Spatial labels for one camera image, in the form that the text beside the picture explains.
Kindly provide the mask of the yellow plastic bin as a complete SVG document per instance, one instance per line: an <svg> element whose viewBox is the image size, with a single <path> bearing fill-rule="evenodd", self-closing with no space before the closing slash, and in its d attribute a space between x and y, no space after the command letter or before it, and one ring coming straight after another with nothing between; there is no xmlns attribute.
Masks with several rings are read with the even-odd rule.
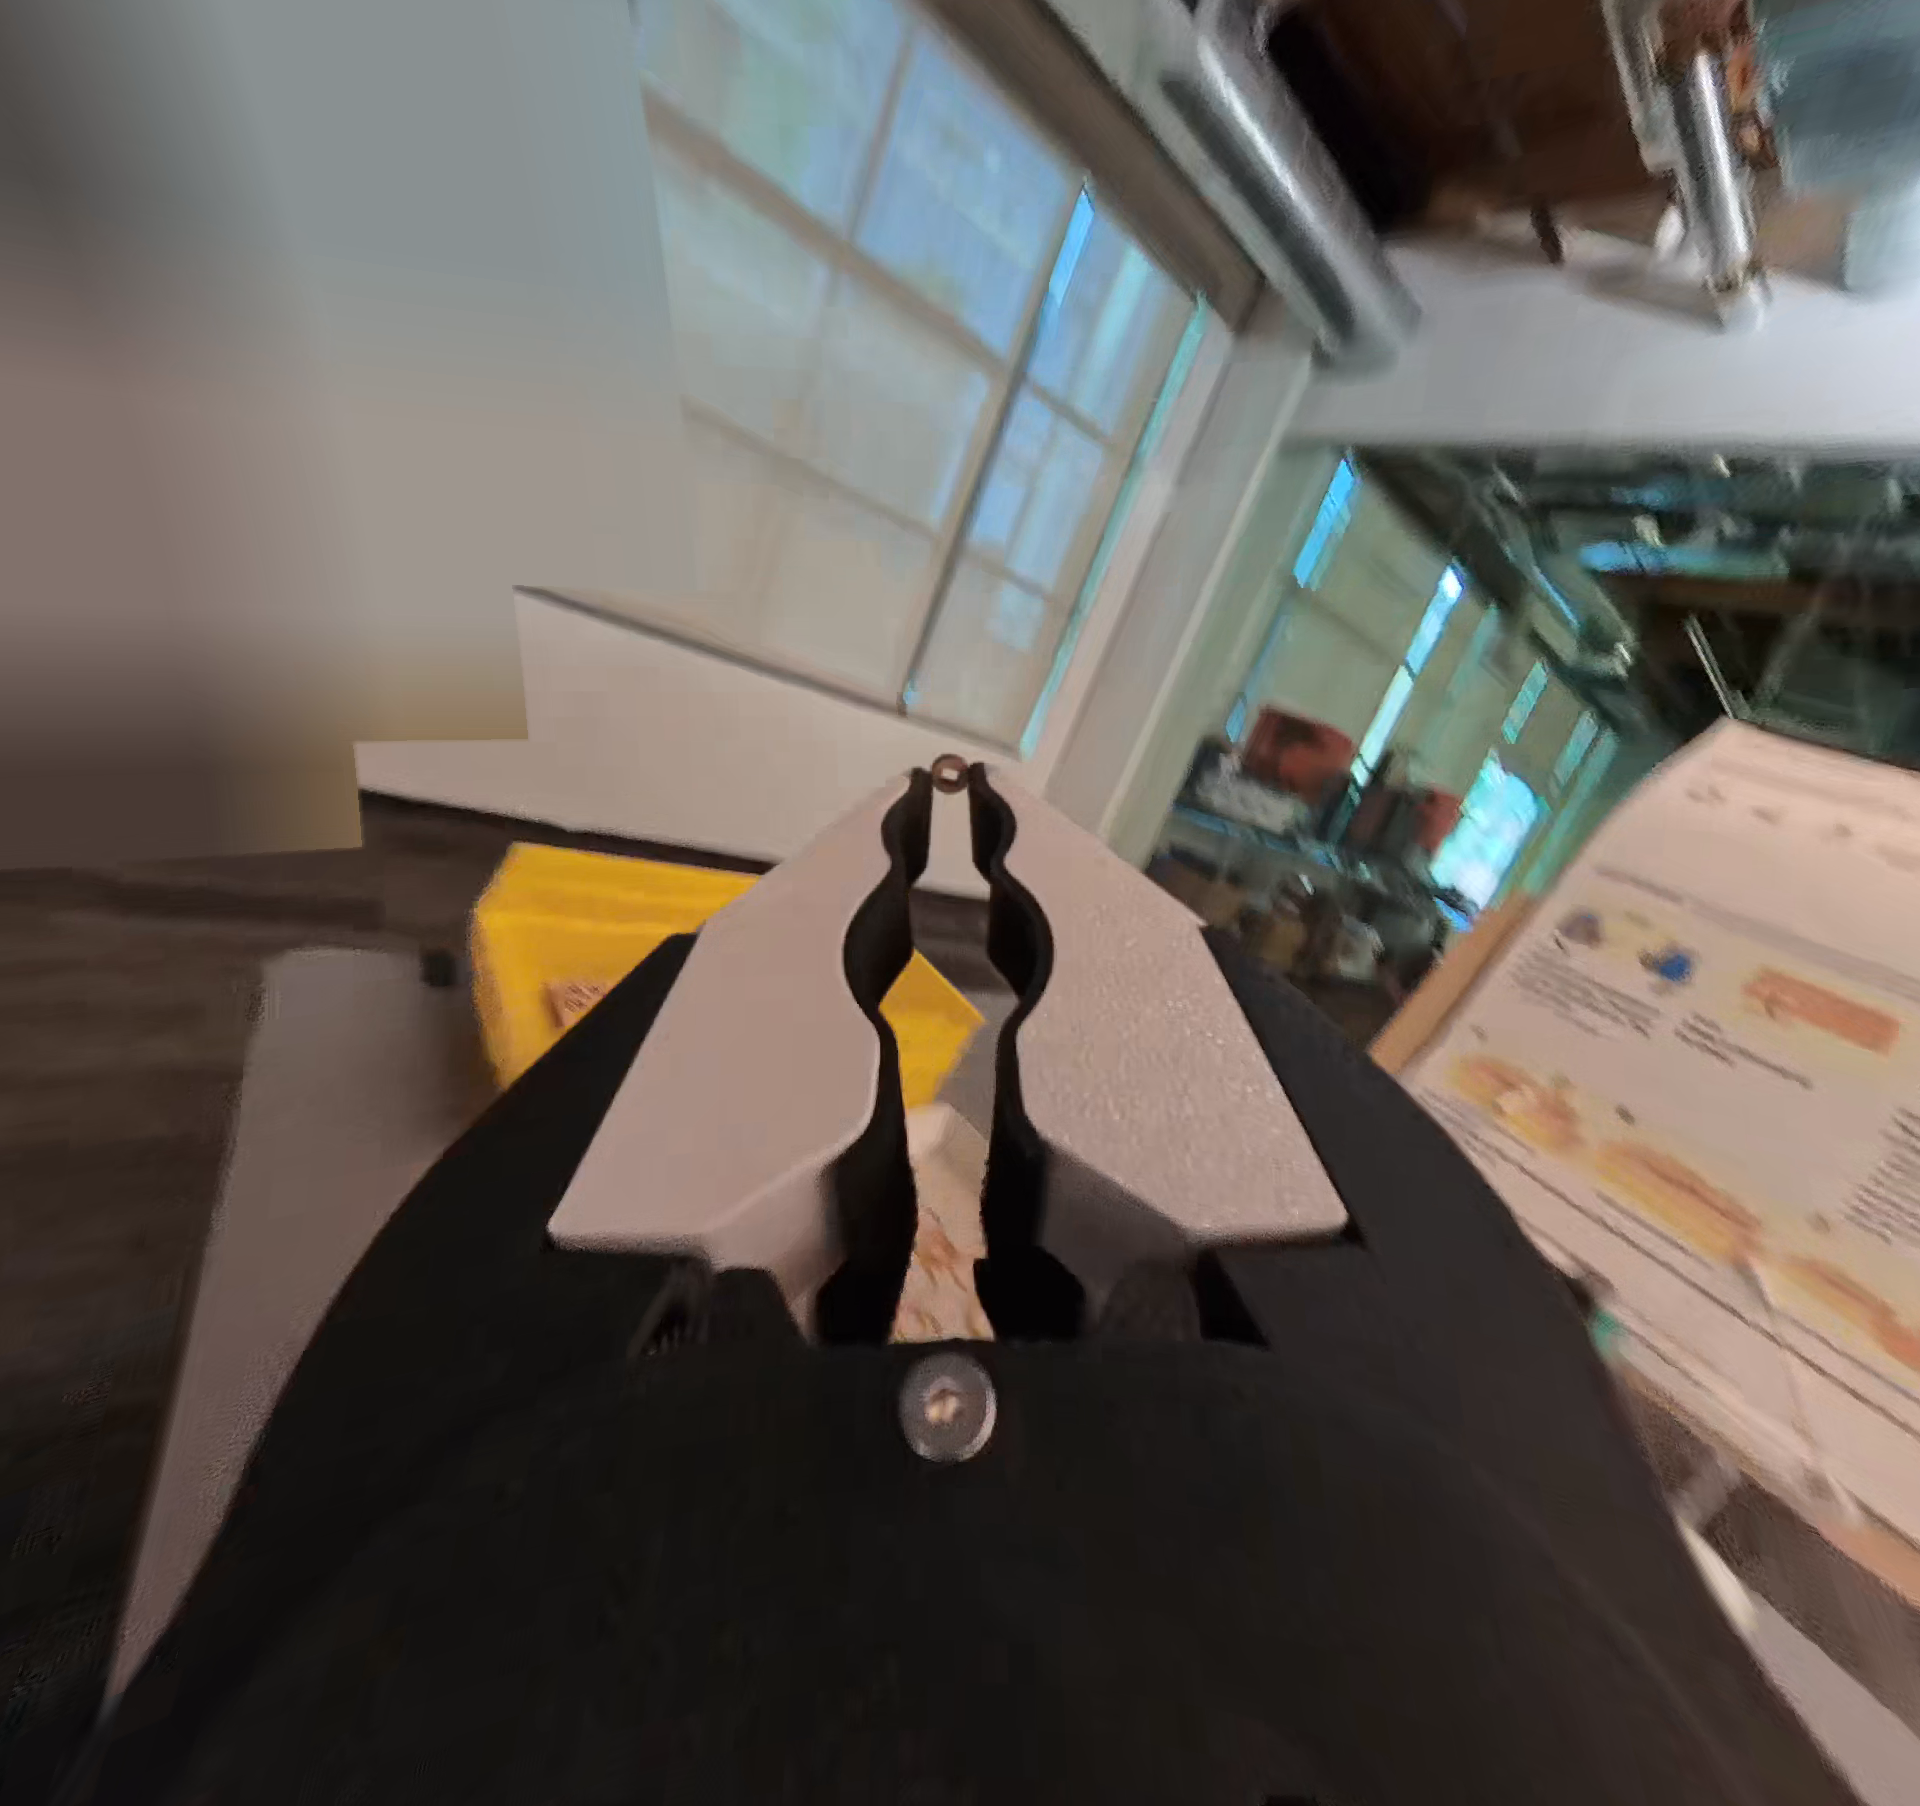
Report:
<svg viewBox="0 0 1920 1806"><path fill-rule="evenodd" d="M510 1088L592 1005L677 933L700 932L757 873L512 843L468 918L470 997L492 1084ZM912 954L879 1011L904 1106L932 1103L983 1028L981 1011Z"/></svg>

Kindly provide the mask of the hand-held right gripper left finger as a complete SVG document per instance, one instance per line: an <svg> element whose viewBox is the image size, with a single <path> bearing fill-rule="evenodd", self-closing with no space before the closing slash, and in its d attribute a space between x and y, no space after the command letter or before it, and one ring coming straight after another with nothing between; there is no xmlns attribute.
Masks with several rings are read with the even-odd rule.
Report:
<svg viewBox="0 0 1920 1806"><path fill-rule="evenodd" d="M767 1274L825 1343L893 1336L918 1229L899 1039L932 775L713 911L548 1217L554 1246Z"/></svg>

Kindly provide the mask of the laser-cut wooden parts sheet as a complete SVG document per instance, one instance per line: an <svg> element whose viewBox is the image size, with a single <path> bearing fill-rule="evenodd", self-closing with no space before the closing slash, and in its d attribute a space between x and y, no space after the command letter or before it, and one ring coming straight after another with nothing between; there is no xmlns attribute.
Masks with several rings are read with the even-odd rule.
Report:
<svg viewBox="0 0 1920 1806"><path fill-rule="evenodd" d="M981 1256L978 1217L967 1211L953 1217L923 1201L889 1340L991 1341L996 1330L975 1290L975 1264Z"/></svg>

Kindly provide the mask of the large paned window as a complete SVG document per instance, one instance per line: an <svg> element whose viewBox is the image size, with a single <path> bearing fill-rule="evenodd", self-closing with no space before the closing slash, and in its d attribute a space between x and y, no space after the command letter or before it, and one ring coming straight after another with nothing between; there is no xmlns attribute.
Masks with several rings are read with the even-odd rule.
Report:
<svg viewBox="0 0 1920 1806"><path fill-rule="evenodd" d="M932 0L630 0L688 517L630 609L1027 753L1210 314Z"/></svg>

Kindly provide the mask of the cluttered storage shelf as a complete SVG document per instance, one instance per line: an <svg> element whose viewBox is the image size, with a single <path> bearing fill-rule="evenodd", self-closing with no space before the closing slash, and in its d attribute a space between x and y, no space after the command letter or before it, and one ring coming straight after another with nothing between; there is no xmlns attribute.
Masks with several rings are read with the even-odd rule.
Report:
<svg viewBox="0 0 1920 1806"><path fill-rule="evenodd" d="M1475 913L1435 868L1461 814L1393 765L1365 775L1340 728L1259 705L1200 739L1145 873L1326 1007L1369 997L1380 1019Z"/></svg>

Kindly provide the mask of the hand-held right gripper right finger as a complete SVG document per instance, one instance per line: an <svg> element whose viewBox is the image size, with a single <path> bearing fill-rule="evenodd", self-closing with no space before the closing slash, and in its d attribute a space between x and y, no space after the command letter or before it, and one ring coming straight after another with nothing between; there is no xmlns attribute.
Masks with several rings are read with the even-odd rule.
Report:
<svg viewBox="0 0 1920 1806"><path fill-rule="evenodd" d="M1077 1338L1139 1274L1347 1229L1202 918L1042 798L967 770L994 1046L974 1290L1001 1341Z"/></svg>

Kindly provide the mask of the metal ceiling fixture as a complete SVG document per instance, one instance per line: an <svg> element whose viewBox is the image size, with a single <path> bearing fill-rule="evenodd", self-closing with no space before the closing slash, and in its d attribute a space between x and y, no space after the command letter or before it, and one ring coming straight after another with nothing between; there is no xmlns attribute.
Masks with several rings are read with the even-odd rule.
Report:
<svg viewBox="0 0 1920 1806"><path fill-rule="evenodd" d="M1752 0L1597 0L1628 124L1662 212L1646 281L1720 332L1769 305L1763 173L1776 167Z"/></svg>

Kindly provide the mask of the metal ceiling duct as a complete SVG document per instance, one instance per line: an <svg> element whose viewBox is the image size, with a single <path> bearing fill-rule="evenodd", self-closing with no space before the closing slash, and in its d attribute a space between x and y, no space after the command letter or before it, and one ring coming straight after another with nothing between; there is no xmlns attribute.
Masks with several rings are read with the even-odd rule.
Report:
<svg viewBox="0 0 1920 1806"><path fill-rule="evenodd" d="M1420 308L1293 90L1265 0L1042 0L1237 247L1304 318L1326 368L1389 365Z"/></svg>

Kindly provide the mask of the printed instruction sheet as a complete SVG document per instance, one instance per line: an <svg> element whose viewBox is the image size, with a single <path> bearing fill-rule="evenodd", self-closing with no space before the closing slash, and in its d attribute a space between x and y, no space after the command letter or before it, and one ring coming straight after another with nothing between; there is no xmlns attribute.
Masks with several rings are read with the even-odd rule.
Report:
<svg viewBox="0 0 1920 1806"><path fill-rule="evenodd" d="M1914 770L1721 719L1391 1031L1648 1385L1907 1543L1915 818Z"/></svg>

